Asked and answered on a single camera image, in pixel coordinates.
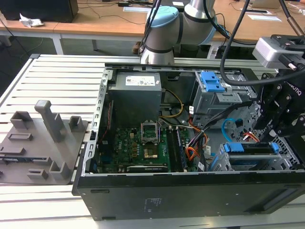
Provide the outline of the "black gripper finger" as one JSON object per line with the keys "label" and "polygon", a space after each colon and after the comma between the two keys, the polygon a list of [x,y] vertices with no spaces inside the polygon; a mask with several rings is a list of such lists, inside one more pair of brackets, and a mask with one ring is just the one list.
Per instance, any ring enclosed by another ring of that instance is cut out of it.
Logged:
{"label": "black gripper finger", "polygon": [[279,124],[275,132],[280,137],[292,137],[294,135],[305,135],[305,115],[299,115],[292,123]]}
{"label": "black gripper finger", "polygon": [[262,130],[261,141],[269,141],[272,137],[282,136],[284,114],[286,111],[286,84],[268,84],[260,88],[258,104],[260,116],[253,124],[255,130]]}

